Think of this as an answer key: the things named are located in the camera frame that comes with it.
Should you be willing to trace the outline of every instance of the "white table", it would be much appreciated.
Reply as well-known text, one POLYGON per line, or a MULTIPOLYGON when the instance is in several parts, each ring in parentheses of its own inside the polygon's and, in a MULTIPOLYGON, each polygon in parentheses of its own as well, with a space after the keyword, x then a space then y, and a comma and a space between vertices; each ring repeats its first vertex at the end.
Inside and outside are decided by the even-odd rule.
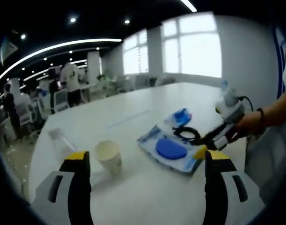
MULTIPOLYGON (((61 128, 78 150, 92 151, 101 140, 116 141, 121 148, 122 173, 91 193, 91 215, 96 225, 202 224, 205 214, 205 163, 192 177, 167 170, 144 153, 137 138, 176 110, 192 112, 189 126, 201 135, 221 122, 214 105, 218 88, 192 84, 171 85, 129 92, 62 111, 48 118, 33 153, 29 173, 29 195, 60 165, 56 161, 47 130, 61 128), (131 120, 111 126, 149 110, 131 120)), ((238 170, 243 170, 245 139, 228 145, 225 152, 238 170)), ((91 172, 103 171, 90 154, 91 172)))

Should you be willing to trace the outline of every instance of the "black cable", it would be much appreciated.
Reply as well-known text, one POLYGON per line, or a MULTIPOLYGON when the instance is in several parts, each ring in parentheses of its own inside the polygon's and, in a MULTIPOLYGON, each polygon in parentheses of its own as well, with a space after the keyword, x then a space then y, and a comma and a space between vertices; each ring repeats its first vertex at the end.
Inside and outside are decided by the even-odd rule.
POLYGON ((251 110, 252 110, 252 112, 253 112, 253 111, 254 111, 254 110, 253 110, 253 105, 252 105, 252 103, 251 103, 251 100, 250 100, 247 96, 240 96, 238 99, 239 99, 240 101, 243 101, 244 98, 247 99, 248 102, 250 103, 251 110))

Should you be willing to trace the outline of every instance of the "paper cup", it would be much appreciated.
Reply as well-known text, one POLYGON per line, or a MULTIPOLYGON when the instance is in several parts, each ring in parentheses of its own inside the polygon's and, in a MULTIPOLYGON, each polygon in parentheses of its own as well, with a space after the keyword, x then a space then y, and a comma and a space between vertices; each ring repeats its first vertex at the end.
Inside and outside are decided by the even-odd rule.
POLYGON ((95 154, 101 165, 111 174, 118 175, 121 172, 121 154, 119 145, 106 140, 95 146, 95 154))

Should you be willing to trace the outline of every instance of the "floor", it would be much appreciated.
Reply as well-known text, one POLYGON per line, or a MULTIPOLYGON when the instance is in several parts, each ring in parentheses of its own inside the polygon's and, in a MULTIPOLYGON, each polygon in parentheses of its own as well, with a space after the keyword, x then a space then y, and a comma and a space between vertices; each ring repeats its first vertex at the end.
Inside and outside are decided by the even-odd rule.
MULTIPOLYGON (((111 91, 107 96, 117 94, 111 91)), ((94 93, 90 95, 90 101, 105 98, 104 93, 94 93)), ((83 95, 83 100, 88 103, 88 97, 83 95)), ((36 138, 24 138, 22 141, 13 141, 4 149, 0 149, 5 161, 6 170, 12 180, 13 188, 26 200, 29 199, 29 166, 31 157, 36 145, 36 138)))

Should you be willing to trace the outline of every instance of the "blue sponge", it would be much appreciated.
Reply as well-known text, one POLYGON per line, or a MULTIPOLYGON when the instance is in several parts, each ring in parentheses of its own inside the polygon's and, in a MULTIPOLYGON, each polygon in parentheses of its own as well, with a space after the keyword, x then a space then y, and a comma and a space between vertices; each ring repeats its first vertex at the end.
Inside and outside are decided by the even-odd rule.
POLYGON ((157 153, 167 159, 180 159, 186 156, 187 149, 168 138, 161 138, 156 143, 157 153))

